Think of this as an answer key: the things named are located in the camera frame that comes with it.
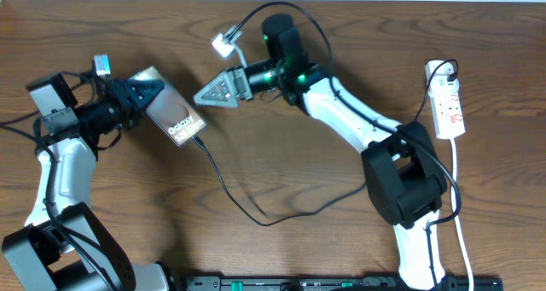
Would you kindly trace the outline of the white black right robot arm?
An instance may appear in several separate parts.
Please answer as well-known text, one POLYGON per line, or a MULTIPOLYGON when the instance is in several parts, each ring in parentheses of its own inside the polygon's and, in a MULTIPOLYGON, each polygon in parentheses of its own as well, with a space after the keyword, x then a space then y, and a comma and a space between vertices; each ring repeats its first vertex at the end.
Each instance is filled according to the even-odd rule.
POLYGON ((426 128, 390 119, 350 93, 312 61, 293 18, 272 15, 261 25, 269 59, 224 69, 194 96, 199 106, 236 108, 258 93, 278 89, 284 100, 329 126, 361 156, 369 198, 394 229, 398 274, 414 290, 439 289, 445 271, 437 227, 442 197, 456 186, 426 128))

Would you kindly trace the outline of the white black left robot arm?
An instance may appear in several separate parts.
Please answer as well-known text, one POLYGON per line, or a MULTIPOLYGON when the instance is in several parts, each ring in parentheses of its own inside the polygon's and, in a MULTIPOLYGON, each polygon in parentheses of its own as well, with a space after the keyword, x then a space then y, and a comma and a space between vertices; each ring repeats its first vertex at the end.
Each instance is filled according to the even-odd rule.
POLYGON ((25 290, 175 289, 162 264, 132 263, 90 209, 101 136, 135 126, 164 82, 80 74, 92 88, 80 105, 64 77, 26 87, 49 132, 29 136, 41 165, 37 199, 24 227, 3 238, 4 258, 25 290))

